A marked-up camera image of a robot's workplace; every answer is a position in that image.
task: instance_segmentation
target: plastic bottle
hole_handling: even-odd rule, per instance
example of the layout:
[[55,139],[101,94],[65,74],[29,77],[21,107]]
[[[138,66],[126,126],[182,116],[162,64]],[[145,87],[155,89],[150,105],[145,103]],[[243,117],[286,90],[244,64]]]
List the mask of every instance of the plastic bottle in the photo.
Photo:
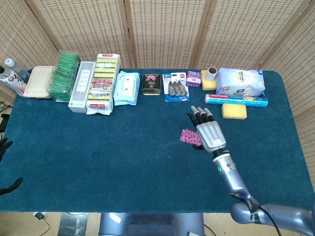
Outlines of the plastic bottle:
[[28,83],[30,74],[18,61],[8,58],[4,60],[4,64],[7,66],[7,69],[16,72],[25,84]]
[[0,81],[16,91],[19,96],[24,97],[23,93],[25,91],[26,84],[13,70],[5,70],[2,66],[0,66]]

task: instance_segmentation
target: blue table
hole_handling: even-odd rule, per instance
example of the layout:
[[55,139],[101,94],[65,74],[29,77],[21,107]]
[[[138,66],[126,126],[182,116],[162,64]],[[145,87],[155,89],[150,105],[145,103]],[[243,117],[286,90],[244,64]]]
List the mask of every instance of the blue table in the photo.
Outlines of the blue table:
[[0,196],[0,211],[229,212],[236,200],[211,154],[179,141],[182,129],[194,129],[186,115],[191,105],[212,111],[261,204],[310,209],[314,192],[283,81],[271,71],[264,78],[269,105],[248,107],[246,120],[223,119],[220,105],[204,104],[201,88],[189,88],[189,102],[169,103],[140,91],[137,106],[114,107],[110,116],[18,97],[5,132],[14,144],[0,164],[0,186],[24,181]]

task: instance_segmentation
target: purple box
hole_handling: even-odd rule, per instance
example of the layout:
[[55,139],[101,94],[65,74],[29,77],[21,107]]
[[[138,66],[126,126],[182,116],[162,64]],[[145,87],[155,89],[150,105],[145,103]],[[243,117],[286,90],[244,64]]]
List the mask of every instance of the purple box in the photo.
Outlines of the purple box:
[[188,71],[186,86],[198,88],[201,84],[201,73]]

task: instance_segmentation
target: bottle cap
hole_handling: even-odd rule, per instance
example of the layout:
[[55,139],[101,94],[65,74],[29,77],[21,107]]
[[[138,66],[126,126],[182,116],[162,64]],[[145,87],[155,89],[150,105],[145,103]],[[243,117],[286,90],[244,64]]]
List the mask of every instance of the bottle cap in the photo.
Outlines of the bottle cap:
[[4,64],[6,64],[9,67],[12,67],[12,66],[14,66],[15,62],[11,58],[7,58],[4,60]]

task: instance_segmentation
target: pink fabric scrap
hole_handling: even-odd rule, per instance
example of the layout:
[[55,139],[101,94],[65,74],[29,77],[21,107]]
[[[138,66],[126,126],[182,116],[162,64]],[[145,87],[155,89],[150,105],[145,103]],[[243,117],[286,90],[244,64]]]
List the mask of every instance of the pink fabric scrap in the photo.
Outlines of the pink fabric scrap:
[[201,145],[201,140],[198,135],[198,133],[189,130],[189,129],[183,129],[180,140],[182,142],[188,143],[188,144],[196,144],[197,146]]

